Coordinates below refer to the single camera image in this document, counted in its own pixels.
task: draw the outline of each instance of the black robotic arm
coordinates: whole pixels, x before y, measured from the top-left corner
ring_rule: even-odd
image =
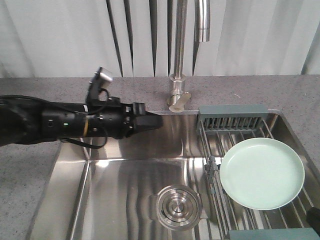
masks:
[[[72,138],[122,139],[163,125],[162,117],[147,112],[144,103],[125,104],[118,97],[109,96],[105,85],[112,78],[105,72],[100,67],[95,73],[85,103],[50,102],[21,95],[0,96],[0,146],[56,140],[81,145]]]

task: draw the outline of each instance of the black cable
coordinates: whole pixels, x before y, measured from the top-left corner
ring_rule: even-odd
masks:
[[[102,128],[104,133],[105,133],[105,137],[104,137],[104,143],[101,144],[101,145],[93,145],[93,144],[89,144],[89,143],[85,143],[85,142],[82,142],[82,141],[79,141],[79,140],[75,140],[75,139],[72,139],[72,138],[61,138],[60,141],[62,143],[71,143],[71,144],[75,144],[75,145],[78,145],[78,146],[81,146],[81,147],[85,147],[85,148],[89,148],[89,149],[100,149],[102,148],[104,145],[107,144],[107,141],[108,141],[108,133],[107,131]]]
[[[109,99],[109,92],[108,90],[102,88],[101,89],[103,92],[106,93],[106,99],[108,101]],[[94,115],[94,114],[97,114],[99,112],[101,112],[103,109],[106,108],[107,106],[107,101],[105,101],[105,104],[101,107],[99,107],[97,110],[94,110],[94,111],[88,111],[88,112],[84,112],[84,111],[75,111],[73,109],[70,109],[68,107],[65,107],[65,106],[61,106],[61,105],[58,105],[54,102],[51,102],[51,101],[48,101],[48,100],[44,100],[44,99],[41,99],[41,98],[37,98],[37,97],[33,97],[33,96],[23,96],[23,95],[3,95],[3,96],[0,96],[0,99],[28,99],[28,100],[34,100],[34,101],[38,101],[38,102],[41,102],[41,103],[44,103],[44,104],[49,104],[49,105],[52,105],[54,106],[55,108],[58,108],[58,109],[62,109],[64,111],[67,111],[69,113],[74,113],[74,114],[85,114],[85,115]]]

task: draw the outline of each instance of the drain strainer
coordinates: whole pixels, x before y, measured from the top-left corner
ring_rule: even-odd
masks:
[[[171,230],[185,231],[198,224],[201,215],[199,195],[184,185],[170,185],[157,195],[157,216]]]

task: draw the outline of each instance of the light green plate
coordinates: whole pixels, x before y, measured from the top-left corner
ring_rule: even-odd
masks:
[[[271,210],[292,201],[300,192],[305,169],[288,145],[270,138],[251,138],[232,147],[220,166],[226,193],[251,209]]]

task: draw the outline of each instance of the stainless steel sink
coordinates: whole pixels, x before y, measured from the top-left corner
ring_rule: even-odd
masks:
[[[29,238],[217,240],[228,238],[228,230],[309,227],[306,211],[320,207],[318,176],[281,114],[271,111],[266,125],[251,134],[207,136],[217,163],[233,144],[252,137],[274,137],[300,155],[306,173],[303,190],[288,205],[270,211],[242,207],[222,193],[226,211],[219,212],[196,131],[197,115],[169,114],[163,121],[160,129],[109,138],[103,149],[91,152],[64,143]],[[162,200],[168,188],[174,197]],[[195,221],[189,225],[192,214]]]

